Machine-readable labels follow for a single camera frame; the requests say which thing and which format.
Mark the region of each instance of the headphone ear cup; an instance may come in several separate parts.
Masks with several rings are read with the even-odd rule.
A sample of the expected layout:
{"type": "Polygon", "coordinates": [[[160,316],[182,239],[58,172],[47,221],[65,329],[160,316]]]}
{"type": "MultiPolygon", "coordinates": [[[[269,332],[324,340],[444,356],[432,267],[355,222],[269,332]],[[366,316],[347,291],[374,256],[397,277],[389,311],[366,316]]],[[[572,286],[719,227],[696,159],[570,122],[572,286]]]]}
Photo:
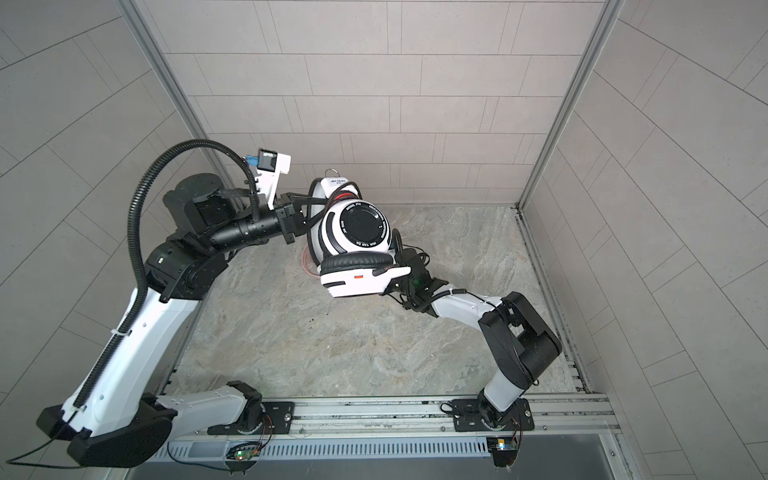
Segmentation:
{"type": "Polygon", "coordinates": [[[383,268],[394,264],[392,256],[381,252],[351,252],[328,257],[320,264],[320,275],[359,268],[383,268]]]}

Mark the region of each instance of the tiled wall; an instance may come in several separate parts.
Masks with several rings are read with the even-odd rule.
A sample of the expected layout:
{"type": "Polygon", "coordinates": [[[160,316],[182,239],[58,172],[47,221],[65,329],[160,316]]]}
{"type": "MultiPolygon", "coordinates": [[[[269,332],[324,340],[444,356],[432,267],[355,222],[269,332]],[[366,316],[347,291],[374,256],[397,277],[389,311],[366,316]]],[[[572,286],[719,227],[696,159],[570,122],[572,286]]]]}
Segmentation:
{"type": "Polygon", "coordinates": [[[516,202],[603,6],[137,3],[211,138],[401,204],[516,202]]]}
{"type": "MultiPolygon", "coordinates": [[[[0,435],[2,460],[47,438],[42,408],[88,374],[135,280],[126,215],[158,154],[190,137],[112,0],[0,2],[0,435]]],[[[211,171],[200,152],[150,191],[143,253],[174,228],[161,193],[211,171]]],[[[71,465],[62,445],[27,461],[71,465]]],[[[9,478],[82,470],[3,465],[9,478]]]]}
{"type": "Polygon", "coordinates": [[[768,474],[766,31],[764,0],[627,0],[525,209],[648,478],[768,474]]]}

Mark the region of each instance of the marble floor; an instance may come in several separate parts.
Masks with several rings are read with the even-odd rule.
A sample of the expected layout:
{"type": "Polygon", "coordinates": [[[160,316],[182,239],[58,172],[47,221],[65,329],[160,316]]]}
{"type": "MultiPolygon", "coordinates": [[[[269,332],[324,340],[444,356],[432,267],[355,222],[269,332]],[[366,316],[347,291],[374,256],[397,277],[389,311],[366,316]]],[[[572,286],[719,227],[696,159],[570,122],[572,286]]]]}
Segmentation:
{"type": "MultiPolygon", "coordinates": [[[[551,323],[509,207],[380,207],[432,276],[473,293],[523,293],[551,323]]],[[[475,394],[495,371],[482,334],[384,296],[332,299],[282,238],[240,252],[211,290],[168,393],[243,380],[265,397],[475,394]]],[[[559,356],[531,392],[573,392],[559,356]]]]}

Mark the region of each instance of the mounting plate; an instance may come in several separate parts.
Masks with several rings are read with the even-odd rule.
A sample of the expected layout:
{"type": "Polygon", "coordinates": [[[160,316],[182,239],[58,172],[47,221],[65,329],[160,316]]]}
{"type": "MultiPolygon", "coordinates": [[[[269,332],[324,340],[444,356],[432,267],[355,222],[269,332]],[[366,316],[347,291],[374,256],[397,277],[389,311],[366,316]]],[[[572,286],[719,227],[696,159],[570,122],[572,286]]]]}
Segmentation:
{"type": "MultiPolygon", "coordinates": [[[[456,399],[451,400],[451,407],[454,412],[461,415],[457,418],[453,416],[453,427],[457,432],[512,432],[520,428],[513,422],[508,423],[501,429],[490,429],[480,416],[480,401],[477,399],[456,399]]],[[[523,432],[529,432],[535,428],[533,424],[533,415],[526,416],[525,412],[531,411],[531,406],[526,399],[517,399],[511,407],[511,417],[520,422],[523,432]]]]}
{"type": "MultiPolygon", "coordinates": [[[[285,435],[290,430],[290,423],[293,421],[293,402],[262,402],[264,412],[270,416],[273,423],[273,435],[285,435]]],[[[264,430],[262,422],[255,431],[240,433],[230,425],[215,425],[208,427],[208,435],[261,435],[264,430]]]]}

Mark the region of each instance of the white robotic arm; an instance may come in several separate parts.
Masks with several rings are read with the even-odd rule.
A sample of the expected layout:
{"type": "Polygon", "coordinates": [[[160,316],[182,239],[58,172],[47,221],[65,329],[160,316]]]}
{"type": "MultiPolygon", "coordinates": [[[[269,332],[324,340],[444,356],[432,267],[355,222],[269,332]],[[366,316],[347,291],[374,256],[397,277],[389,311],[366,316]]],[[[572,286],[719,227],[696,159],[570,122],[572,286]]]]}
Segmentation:
{"type": "Polygon", "coordinates": [[[521,294],[479,296],[432,278],[424,253],[404,247],[381,210],[363,200],[346,178],[316,179],[309,194],[276,199],[277,179],[290,168],[290,157],[260,150],[247,161],[217,142],[200,140],[174,146],[153,163],[128,217],[137,277],[131,305],[86,380],[62,405],[44,409],[39,428],[52,439],[69,441],[68,453],[80,465],[131,467],[179,435],[213,425],[247,433],[263,424],[261,395],[242,382],[187,396],[152,396],[144,388],[232,252],[279,235],[292,243],[304,234],[320,281],[332,296],[400,293],[406,309],[481,330],[499,371],[479,393],[479,410],[490,428],[510,421],[513,402],[561,352],[557,336],[521,294]],[[249,189],[224,189],[213,174],[182,180],[163,198],[178,230],[142,264],[137,239],[144,197],[162,167],[195,147],[227,154],[246,173],[249,189]],[[260,205],[256,192],[266,197],[266,205],[260,205]],[[236,212],[226,200],[235,196],[250,198],[250,208],[236,212]],[[515,337],[510,326],[524,331],[515,337]]]}

